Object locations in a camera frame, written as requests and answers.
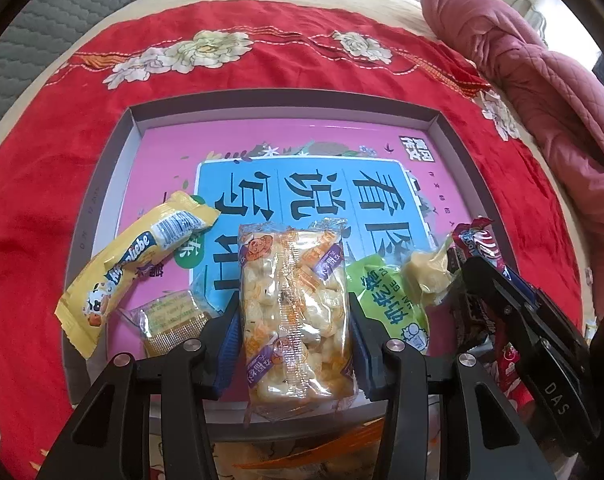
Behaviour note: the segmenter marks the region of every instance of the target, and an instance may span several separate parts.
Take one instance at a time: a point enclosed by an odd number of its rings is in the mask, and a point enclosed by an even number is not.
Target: pink quilt
[[[502,0],[421,0],[438,38],[500,87],[539,143],[589,233],[594,301],[604,315],[604,87],[552,52]]]

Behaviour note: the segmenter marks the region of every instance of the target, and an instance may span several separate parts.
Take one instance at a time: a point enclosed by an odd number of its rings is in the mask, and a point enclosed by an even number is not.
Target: blue label
[[[346,219],[347,261],[379,254],[401,261],[431,245],[414,184],[393,160],[327,156],[268,156],[240,164],[207,160],[199,166],[197,194],[221,211],[204,240],[193,276],[205,275],[209,303],[224,310],[240,286],[245,262],[241,224],[272,221],[308,229],[324,218]]]
[[[122,271],[122,267],[125,264],[137,261],[137,259],[144,254],[149,247],[153,247],[154,245],[157,245],[157,242],[150,231],[146,231],[141,235],[138,235],[136,239],[133,240],[133,243],[130,245],[127,252],[124,253],[124,256],[122,256],[120,260],[107,271],[104,277],[117,285],[122,279],[122,274],[124,273],[124,271]]]

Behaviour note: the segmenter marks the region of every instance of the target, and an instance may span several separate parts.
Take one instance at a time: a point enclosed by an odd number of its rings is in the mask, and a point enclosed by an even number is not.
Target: white flower print
[[[237,61],[253,44],[244,32],[201,30],[192,40],[180,41],[166,48],[158,59],[168,70],[187,74],[197,66],[219,68],[224,63]]]
[[[502,140],[508,140],[509,137],[519,139],[520,135],[517,130],[517,124],[499,94],[493,90],[482,91],[480,92],[480,98],[482,100],[482,104],[480,105],[482,107],[482,115],[486,119],[493,121],[499,137]]]
[[[367,148],[363,144],[360,145],[359,151],[361,153],[366,153],[368,156],[377,156],[377,152],[373,148]]]
[[[147,48],[139,56],[128,58],[113,67],[113,73],[103,83],[108,83],[107,88],[117,88],[122,81],[146,81],[151,74],[168,72],[171,68],[160,62],[159,57],[164,54],[163,48]]]
[[[279,148],[271,148],[270,146],[267,146],[266,149],[264,150],[264,156],[279,155],[278,150],[279,150]]]
[[[383,48],[377,40],[365,38],[357,32],[334,32],[333,39],[338,40],[346,52],[356,57],[368,57],[371,61],[391,62],[392,53]]]

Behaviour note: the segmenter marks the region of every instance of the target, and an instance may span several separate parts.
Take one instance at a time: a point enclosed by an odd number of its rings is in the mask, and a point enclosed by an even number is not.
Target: yellow candy wrapper
[[[139,274],[157,265],[214,224],[220,212],[176,191],[93,256],[58,301],[56,316],[85,359],[97,345],[109,314]]]

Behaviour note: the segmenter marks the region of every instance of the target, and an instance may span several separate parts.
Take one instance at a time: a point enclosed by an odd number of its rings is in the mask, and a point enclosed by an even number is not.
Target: metal screw head
[[[131,356],[128,354],[117,354],[113,358],[113,364],[115,366],[126,366],[131,362]]]
[[[461,354],[459,357],[461,364],[467,367],[475,366],[477,359],[473,354]]]
[[[386,342],[386,348],[391,352],[401,352],[406,348],[406,344],[401,339],[389,339]]]
[[[202,341],[199,339],[186,339],[182,346],[187,352],[195,352],[202,348]]]

